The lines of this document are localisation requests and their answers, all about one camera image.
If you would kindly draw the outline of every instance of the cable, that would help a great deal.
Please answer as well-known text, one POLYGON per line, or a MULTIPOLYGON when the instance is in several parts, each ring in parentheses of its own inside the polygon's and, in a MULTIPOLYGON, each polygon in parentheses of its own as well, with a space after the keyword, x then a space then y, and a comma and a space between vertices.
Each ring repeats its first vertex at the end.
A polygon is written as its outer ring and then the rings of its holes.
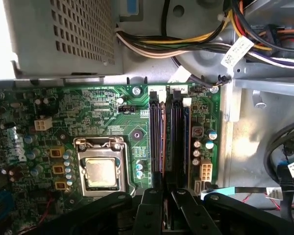
POLYGON ((281 51, 288 51, 288 52, 294 52, 294 48, 286 48, 286 47, 279 47, 275 44, 269 43, 267 42, 265 39, 261 38, 249 25, 249 23, 246 21, 246 19, 244 18, 244 15, 240 12, 240 9, 237 5, 237 1, 236 0, 232 0, 232 7, 233 7, 233 11, 234 13, 237 15, 240 23, 242 24, 242 26, 248 31, 248 33, 254 38, 256 39, 258 42, 263 43, 264 45, 267 45, 271 48, 277 49, 277 50, 281 50, 281 51))

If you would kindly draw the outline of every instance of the power supply vent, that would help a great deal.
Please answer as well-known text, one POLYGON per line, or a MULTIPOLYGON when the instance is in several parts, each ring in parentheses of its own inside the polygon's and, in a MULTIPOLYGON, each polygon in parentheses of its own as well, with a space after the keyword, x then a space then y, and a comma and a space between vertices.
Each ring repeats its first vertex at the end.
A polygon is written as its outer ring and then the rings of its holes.
POLYGON ((50 0, 54 48, 114 65, 110 4, 108 0, 50 0))

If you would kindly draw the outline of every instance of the green circuit board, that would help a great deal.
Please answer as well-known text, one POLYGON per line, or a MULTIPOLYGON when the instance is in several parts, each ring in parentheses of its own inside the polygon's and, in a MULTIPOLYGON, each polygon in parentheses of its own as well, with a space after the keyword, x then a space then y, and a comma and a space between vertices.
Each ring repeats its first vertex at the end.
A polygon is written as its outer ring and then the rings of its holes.
MULTIPOLYGON (((45 221, 63 213, 86 205, 97 198, 85 197, 78 170, 77 150, 74 138, 77 137, 122 137, 127 143, 125 149, 129 162, 126 168, 129 178, 136 188, 151 187, 150 145, 149 145, 149 94, 151 85, 116 86, 74 86, 39 89, 0 89, 0 170, 8 165, 20 165, 24 175, 10 182, 15 208, 11 213, 13 230, 37 225, 46 209, 47 197, 41 190, 58 192, 59 198, 52 204, 45 221), (133 88, 141 91, 133 93, 133 88), (120 112, 119 106, 135 106, 130 113, 120 112), (52 117, 52 127, 37 131, 34 122, 42 117, 52 117), (1 128, 2 124, 14 123, 11 128, 1 128), (133 132, 139 130, 143 137, 135 139, 133 132), (27 143, 28 136, 32 142, 27 143), (62 158, 53 158, 51 150, 59 149, 72 153, 71 172, 76 179, 66 190, 58 190, 57 182, 65 180, 63 174, 55 174, 54 165, 63 163, 62 158), (33 159, 28 153, 36 153, 33 159), (143 176, 137 177, 137 162, 144 162, 143 176), (39 166, 37 176, 31 170, 39 166)), ((170 85, 162 85, 170 97, 170 85)), ((203 130, 219 129, 220 93, 212 94, 209 89, 195 84, 175 85, 183 90, 183 97, 192 98, 190 125, 202 126, 203 130)), ((194 138, 190 137, 189 153, 193 152, 194 138)), ((214 148, 200 147, 201 158, 210 159, 213 179, 218 175, 218 144, 214 148)), ((190 171, 189 187, 194 189, 194 180, 199 178, 199 166, 187 162, 190 171)))

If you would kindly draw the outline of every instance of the yellow wire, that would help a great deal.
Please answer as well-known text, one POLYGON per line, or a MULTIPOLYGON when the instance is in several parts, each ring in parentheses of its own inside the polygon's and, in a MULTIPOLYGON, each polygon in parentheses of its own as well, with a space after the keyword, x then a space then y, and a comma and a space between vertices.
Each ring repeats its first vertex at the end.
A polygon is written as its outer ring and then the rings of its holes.
MULTIPOLYGON (((233 28, 234 28, 236 34, 239 37, 242 37, 242 34, 240 33, 240 31, 236 27, 236 24, 235 24, 235 21, 234 21, 234 16, 233 16, 232 11, 231 11, 231 13, 229 13, 229 15, 230 15, 231 23, 233 25, 233 28)), ((270 47, 263 47, 263 46, 259 46, 259 45, 254 45, 254 48, 258 48, 258 49, 261 49, 261 50, 272 50, 272 48, 270 48, 270 47)))
MULTIPOLYGON (((222 28, 221 31, 223 31, 225 29, 225 27, 227 26, 227 24, 229 22, 229 19, 230 19, 230 12, 229 12, 229 14, 226 17, 224 26, 223 26, 223 28, 222 28)), ((150 41, 150 40, 147 40, 147 41, 144 41, 144 43, 148 43, 148 44, 176 44, 176 43, 201 42, 201 41, 205 40, 206 38, 208 38, 213 33, 214 32, 207 33, 205 35, 201 35, 201 36, 194 37, 194 38, 181 39, 181 40, 173 40, 173 41, 150 41)))

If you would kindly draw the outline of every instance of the motherboard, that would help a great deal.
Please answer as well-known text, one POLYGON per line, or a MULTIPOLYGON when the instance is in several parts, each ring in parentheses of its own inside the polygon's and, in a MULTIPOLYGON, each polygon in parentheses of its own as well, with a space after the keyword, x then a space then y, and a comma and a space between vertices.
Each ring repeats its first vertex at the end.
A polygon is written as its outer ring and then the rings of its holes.
POLYGON ((195 84, 0 89, 0 227, 21 234, 176 172, 218 176, 220 92, 195 84))

